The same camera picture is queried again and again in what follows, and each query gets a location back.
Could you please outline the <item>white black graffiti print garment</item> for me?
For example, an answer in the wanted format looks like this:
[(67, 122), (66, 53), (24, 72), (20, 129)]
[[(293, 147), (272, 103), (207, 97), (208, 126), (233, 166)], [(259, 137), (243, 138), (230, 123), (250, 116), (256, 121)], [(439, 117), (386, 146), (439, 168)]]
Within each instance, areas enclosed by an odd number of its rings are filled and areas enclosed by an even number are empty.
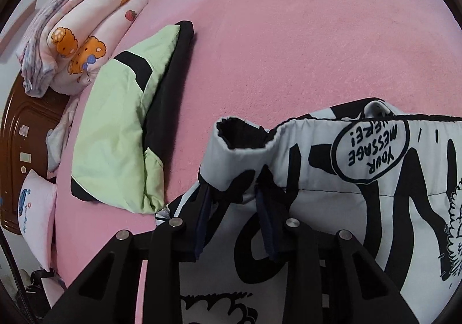
[(181, 323), (283, 323), (287, 269), (265, 250), (255, 199), (263, 167), (293, 200), (288, 225), (350, 232), (416, 323), (460, 321), (461, 119), (369, 98), (271, 130), (215, 122), (191, 187), (212, 188), (212, 236), (197, 261), (179, 265)]

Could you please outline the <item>pink white pillow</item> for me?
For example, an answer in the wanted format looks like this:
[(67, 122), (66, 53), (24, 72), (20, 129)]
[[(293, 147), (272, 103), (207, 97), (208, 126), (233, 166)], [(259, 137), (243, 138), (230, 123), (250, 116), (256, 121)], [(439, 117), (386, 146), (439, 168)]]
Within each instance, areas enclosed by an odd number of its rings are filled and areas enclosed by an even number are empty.
[(52, 239), (56, 208), (56, 184), (30, 170), (18, 199), (18, 224), (21, 235), (40, 266), (52, 267)]

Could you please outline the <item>green black folded garment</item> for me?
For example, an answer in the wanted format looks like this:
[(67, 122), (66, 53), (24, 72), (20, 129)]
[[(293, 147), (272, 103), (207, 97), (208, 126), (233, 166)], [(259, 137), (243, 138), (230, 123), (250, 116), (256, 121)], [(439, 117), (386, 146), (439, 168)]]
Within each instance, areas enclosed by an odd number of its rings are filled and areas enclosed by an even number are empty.
[(167, 25), (99, 70), (74, 142), (74, 197), (143, 215), (164, 207), (193, 38), (191, 21)]

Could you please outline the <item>brown wooden headboard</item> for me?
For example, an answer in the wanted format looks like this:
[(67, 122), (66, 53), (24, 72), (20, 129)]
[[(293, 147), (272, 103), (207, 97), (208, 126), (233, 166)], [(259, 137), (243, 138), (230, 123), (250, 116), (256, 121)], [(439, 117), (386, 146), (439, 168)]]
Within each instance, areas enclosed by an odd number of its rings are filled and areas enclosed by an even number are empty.
[(19, 75), (12, 85), (1, 119), (1, 226), (17, 235), (18, 200), (29, 170), (45, 178), (48, 152), (45, 138), (59, 123), (69, 96), (48, 89), (41, 98), (24, 92)]

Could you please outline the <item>pink bear print quilt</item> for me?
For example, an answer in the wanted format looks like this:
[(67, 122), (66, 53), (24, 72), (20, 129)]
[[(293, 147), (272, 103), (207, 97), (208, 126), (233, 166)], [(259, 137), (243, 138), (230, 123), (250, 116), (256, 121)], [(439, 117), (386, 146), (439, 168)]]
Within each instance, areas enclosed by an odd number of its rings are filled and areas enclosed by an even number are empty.
[(147, 0), (49, 0), (16, 51), (25, 93), (74, 96), (91, 84)]

